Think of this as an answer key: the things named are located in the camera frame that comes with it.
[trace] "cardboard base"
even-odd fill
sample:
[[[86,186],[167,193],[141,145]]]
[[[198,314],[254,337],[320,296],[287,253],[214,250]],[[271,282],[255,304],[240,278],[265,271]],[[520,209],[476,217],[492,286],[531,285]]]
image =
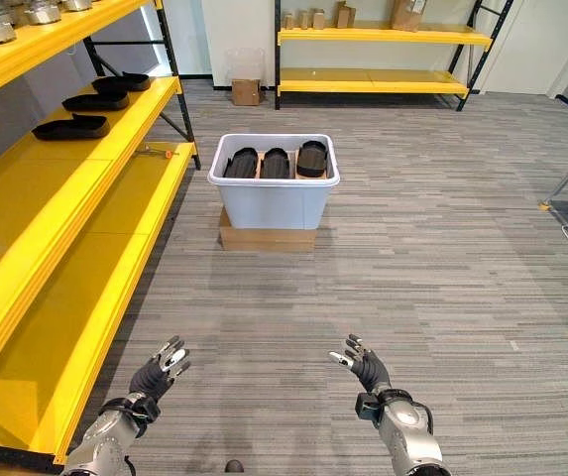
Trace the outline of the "cardboard base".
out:
[[[226,251],[312,251],[316,230],[233,228],[222,208],[220,238]]]

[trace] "yellow shelf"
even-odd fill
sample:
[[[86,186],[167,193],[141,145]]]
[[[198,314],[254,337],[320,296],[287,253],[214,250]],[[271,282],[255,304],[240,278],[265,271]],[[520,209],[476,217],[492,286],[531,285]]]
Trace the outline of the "yellow shelf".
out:
[[[413,92],[459,94],[468,88],[447,71],[282,68],[278,94],[296,92]]]
[[[59,22],[18,28],[16,40],[0,45],[0,87],[145,4],[146,0],[101,0],[84,12],[62,12]]]
[[[65,453],[192,143],[133,157],[0,354],[0,446]]]
[[[156,78],[130,93],[127,109],[101,113],[111,124],[103,139],[44,142],[28,134],[0,157],[0,352],[178,88],[175,77]],[[59,110],[49,120],[64,117],[69,112]]]
[[[354,28],[314,30],[294,28],[281,30],[278,42],[288,40],[319,40],[345,42],[436,43],[446,45],[478,45],[487,51],[491,38],[465,25],[422,24],[417,32],[391,30],[387,22],[355,22]]]

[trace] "small box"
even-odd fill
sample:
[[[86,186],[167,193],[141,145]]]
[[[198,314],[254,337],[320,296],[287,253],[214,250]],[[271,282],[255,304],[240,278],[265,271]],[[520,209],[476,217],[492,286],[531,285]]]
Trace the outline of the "small box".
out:
[[[417,32],[426,0],[395,0],[390,27],[394,30]]]
[[[233,79],[232,99],[236,106],[259,106],[260,81],[258,79]]]
[[[307,30],[309,23],[310,23],[310,14],[308,13],[307,10],[301,10],[301,12],[299,13],[299,27],[302,30]]]
[[[334,14],[336,28],[352,28],[356,8],[348,7],[345,2],[336,2],[336,12]]]
[[[222,208],[220,241],[226,251],[312,251],[316,230],[274,228],[233,228]]]
[[[323,30],[325,28],[325,12],[323,10],[314,10],[312,14],[312,28],[315,30]]]

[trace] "wooden block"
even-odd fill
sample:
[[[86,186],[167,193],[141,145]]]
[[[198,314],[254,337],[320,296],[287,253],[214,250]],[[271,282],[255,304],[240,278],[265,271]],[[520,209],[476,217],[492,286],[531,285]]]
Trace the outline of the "wooden block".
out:
[[[350,8],[343,7],[339,10],[339,14],[336,17],[336,28],[347,28],[350,23]]]
[[[315,10],[312,14],[312,28],[315,30],[325,28],[325,12],[323,10]]]
[[[309,23],[310,23],[310,14],[308,13],[307,10],[301,10],[301,12],[299,13],[299,27],[302,30],[307,30]]]
[[[294,18],[292,13],[286,13],[284,16],[284,28],[286,30],[292,30],[294,28]]]
[[[312,251],[316,230],[233,228],[222,208],[220,238],[226,251]]]
[[[339,23],[339,12],[345,7],[345,2],[344,1],[340,1],[340,2],[336,2],[336,5],[334,6],[334,13],[332,14],[332,21],[334,22],[334,25],[332,25],[334,28],[337,28],[338,23]]]
[[[350,9],[350,17],[347,21],[347,28],[352,28],[354,26],[354,17],[356,16],[356,8],[348,7]]]

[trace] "gray carpet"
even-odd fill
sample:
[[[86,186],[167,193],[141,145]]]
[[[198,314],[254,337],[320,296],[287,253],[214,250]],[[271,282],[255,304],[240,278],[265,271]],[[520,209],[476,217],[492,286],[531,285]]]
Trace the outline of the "gray carpet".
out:
[[[180,333],[193,365],[130,452],[139,475],[229,458],[261,475],[393,474],[354,414],[356,379],[326,358],[353,331],[431,406],[455,475],[568,476],[568,242],[537,208],[568,169],[568,107],[487,94],[462,113],[422,96],[276,112],[271,93],[234,107],[205,80],[184,87],[203,170],[185,179],[81,429]],[[206,173],[232,132],[332,137],[342,181],[314,253],[221,250]],[[152,138],[174,134],[161,121]]]

